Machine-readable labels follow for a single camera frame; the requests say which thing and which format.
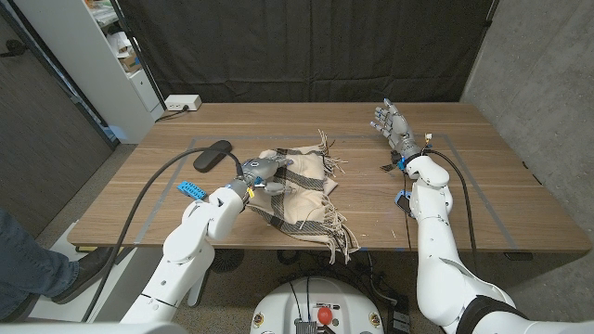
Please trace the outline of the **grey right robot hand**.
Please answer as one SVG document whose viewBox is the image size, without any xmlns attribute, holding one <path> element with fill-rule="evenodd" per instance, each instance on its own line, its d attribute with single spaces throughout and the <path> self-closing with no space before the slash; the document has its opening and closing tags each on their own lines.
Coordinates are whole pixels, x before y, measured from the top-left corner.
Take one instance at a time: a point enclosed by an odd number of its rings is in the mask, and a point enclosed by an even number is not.
<svg viewBox="0 0 594 334">
<path fill-rule="evenodd" d="M 388 98 L 385 98 L 383 103 L 384 107 L 375 108 L 375 120 L 370 126 L 386 137 L 391 149 L 405 159 L 419 155 L 421 147 L 417 144 L 406 118 Z"/>
</svg>

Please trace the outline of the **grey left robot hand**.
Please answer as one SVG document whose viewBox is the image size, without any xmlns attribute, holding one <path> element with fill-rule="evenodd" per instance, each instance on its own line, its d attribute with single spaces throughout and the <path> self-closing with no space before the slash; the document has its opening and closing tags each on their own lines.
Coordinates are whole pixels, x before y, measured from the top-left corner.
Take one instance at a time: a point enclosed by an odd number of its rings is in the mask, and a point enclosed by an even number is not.
<svg viewBox="0 0 594 334">
<path fill-rule="evenodd" d="M 255 196 L 257 189 L 266 195 L 276 196 L 289 190 L 281 182 L 273 180 L 277 170 L 288 167 L 293 161 L 288 158 L 254 158 L 241 164 L 242 174 L 233 179 L 227 188 L 235 191 L 245 202 Z"/>
</svg>

